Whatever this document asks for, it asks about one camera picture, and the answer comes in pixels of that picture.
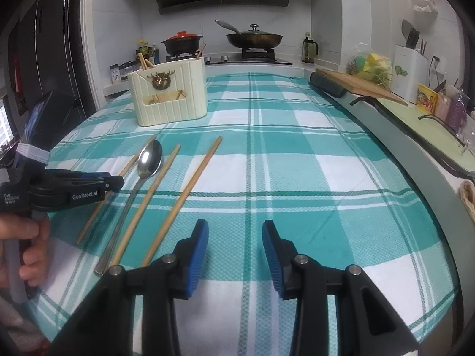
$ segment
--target metal screw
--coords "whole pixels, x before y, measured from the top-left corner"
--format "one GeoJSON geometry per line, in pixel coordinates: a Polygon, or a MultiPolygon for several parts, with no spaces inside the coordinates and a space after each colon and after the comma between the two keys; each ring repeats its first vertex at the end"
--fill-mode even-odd
{"type": "Polygon", "coordinates": [[[121,272],[122,272],[122,266],[120,266],[120,265],[112,265],[109,268],[109,274],[111,274],[113,276],[118,276],[118,275],[120,275],[121,272]]]}
{"type": "Polygon", "coordinates": [[[296,263],[304,265],[308,262],[308,257],[305,254],[298,254],[295,256],[294,260],[296,263]]]}
{"type": "Polygon", "coordinates": [[[176,260],[175,254],[165,254],[162,259],[164,263],[172,263],[176,260]]]}
{"type": "Polygon", "coordinates": [[[358,265],[350,265],[350,266],[348,266],[348,271],[352,275],[357,276],[358,274],[361,273],[362,269],[358,265]]]}

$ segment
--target cream utensil holder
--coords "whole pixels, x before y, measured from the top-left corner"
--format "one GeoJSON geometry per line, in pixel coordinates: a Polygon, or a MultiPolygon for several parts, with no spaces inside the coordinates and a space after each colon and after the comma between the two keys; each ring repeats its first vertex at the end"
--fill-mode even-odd
{"type": "Polygon", "coordinates": [[[129,73],[128,79],[137,120],[142,127],[198,119],[206,115],[208,96],[203,58],[158,64],[148,70],[129,73]],[[169,87],[156,89],[151,76],[169,71],[174,71],[170,75],[169,87]],[[158,102],[160,96],[169,100],[173,92],[177,93],[178,99],[158,102]]]}

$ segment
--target cutting board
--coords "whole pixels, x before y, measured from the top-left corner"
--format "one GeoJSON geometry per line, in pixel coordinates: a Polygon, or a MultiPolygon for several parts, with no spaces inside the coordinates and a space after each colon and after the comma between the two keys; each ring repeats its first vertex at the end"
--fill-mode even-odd
{"type": "Polygon", "coordinates": [[[403,106],[407,106],[408,103],[400,98],[398,95],[393,94],[391,91],[384,89],[376,84],[368,82],[365,79],[357,78],[356,76],[348,75],[347,73],[341,73],[331,70],[324,70],[317,68],[319,73],[322,73],[332,82],[337,83],[346,90],[356,95],[372,96],[374,98],[385,98],[396,103],[400,103],[403,106]]]}

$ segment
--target refrigerator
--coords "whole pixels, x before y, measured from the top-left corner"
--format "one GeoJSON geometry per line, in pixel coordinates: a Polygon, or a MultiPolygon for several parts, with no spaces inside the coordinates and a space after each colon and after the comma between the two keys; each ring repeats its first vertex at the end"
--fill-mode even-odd
{"type": "Polygon", "coordinates": [[[75,98],[63,119],[62,136],[96,112],[85,69],[79,5],[80,0],[36,0],[17,24],[16,36],[9,38],[21,77],[22,98],[17,102],[21,99],[31,111],[52,90],[65,100],[75,98]]]}

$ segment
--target red pot lid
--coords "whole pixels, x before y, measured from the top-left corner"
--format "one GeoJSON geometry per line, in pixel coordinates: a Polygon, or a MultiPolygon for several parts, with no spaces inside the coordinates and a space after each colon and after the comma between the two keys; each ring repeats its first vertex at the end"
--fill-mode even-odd
{"type": "Polygon", "coordinates": [[[171,39],[181,39],[182,37],[196,37],[198,36],[197,34],[189,34],[186,33],[186,31],[178,32],[176,36],[169,37],[167,40],[171,39]]]}

